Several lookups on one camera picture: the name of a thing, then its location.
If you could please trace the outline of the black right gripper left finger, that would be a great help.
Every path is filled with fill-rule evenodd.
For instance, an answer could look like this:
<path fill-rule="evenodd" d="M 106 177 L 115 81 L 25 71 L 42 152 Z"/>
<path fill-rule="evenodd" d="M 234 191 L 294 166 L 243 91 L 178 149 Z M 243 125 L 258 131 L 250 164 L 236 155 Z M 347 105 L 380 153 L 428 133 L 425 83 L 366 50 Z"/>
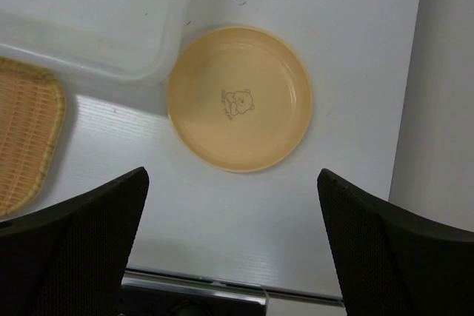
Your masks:
<path fill-rule="evenodd" d="M 112 315 L 148 189 L 139 167 L 1 222 L 1 314 Z"/>

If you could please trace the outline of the yellow bear plate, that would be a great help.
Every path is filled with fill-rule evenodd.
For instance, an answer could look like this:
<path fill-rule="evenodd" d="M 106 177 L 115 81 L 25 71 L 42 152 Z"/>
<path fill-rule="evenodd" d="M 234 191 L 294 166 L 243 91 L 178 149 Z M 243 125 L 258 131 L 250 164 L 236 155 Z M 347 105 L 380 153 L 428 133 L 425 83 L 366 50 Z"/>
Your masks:
<path fill-rule="evenodd" d="M 255 172 L 284 160 L 303 140 L 313 89 L 299 57 L 254 27 L 211 30 L 178 56 L 167 114 L 181 142 L 207 164 Z"/>

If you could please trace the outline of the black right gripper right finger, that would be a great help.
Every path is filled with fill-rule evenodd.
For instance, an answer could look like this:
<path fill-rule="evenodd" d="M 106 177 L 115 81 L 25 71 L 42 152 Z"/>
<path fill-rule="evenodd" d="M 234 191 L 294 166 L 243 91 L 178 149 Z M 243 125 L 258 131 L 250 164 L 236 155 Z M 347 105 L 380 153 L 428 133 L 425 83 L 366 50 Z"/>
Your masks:
<path fill-rule="evenodd" d="M 348 315 L 472 315 L 473 233 L 318 175 L 324 225 Z"/>

